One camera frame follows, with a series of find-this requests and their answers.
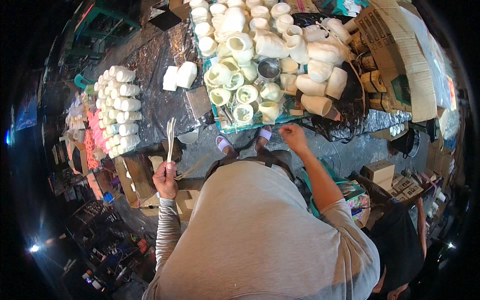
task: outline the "hand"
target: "hand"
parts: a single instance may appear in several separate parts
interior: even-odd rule
[[[415,201],[415,206],[416,206],[417,208],[423,207],[423,198],[422,198],[422,197],[419,197],[419,198]]]
[[[160,197],[175,199],[177,196],[178,186],[174,179],[176,172],[177,167],[174,161],[171,163],[164,161],[158,166],[158,169],[153,175],[153,183]]]
[[[278,130],[278,133],[282,136],[290,149],[292,149],[298,156],[302,157],[310,152],[305,133],[299,125],[284,125]]]

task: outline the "green stool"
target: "green stool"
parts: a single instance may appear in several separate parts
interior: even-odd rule
[[[95,83],[94,80],[86,79],[81,74],[77,74],[77,76],[75,76],[75,79],[73,80],[73,82],[77,85],[77,87],[79,87],[83,90],[86,88],[87,85],[83,84],[82,80],[86,81],[87,84],[94,84]]]

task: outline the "cardboard sheet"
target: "cardboard sheet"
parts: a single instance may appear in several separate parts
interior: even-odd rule
[[[371,4],[355,23],[375,58],[391,107],[411,112],[413,122],[436,118],[432,77],[415,32],[396,1],[372,0]],[[415,10],[408,3],[405,6]]]

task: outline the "electrical cord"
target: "electrical cord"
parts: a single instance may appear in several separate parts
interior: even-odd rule
[[[339,170],[338,170],[338,175],[341,176],[341,173],[342,173],[342,157],[340,156],[340,153],[338,152],[337,148],[335,147],[335,145],[329,141],[325,141],[321,146],[320,146],[320,152],[322,152],[322,155],[327,157],[328,159],[330,159],[332,161],[332,169],[335,169],[335,162],[333,161],[333,159],[328,156],[327,154],[325,154],[325,152],[323,151],[322,147],[326,144],[326,143],[330,143],[333,148],[335,149],[336,151],[336,154],[338,155],[338,160],[339,160],[339,163],[340,163],[340,167],[339,167]]]

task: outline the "wooden block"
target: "wooden block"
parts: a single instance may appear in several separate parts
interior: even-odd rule
[[[152,162],[153,172],[155,173],[156,170],[158,169],[158,166],[160,166],[160,164],[163,163],[163,157],[149,156],[148,159],[150,159],[150,161]]]
[[[291,116],[303,116],[303,109],[291,109],[290,110],[290,115]]]

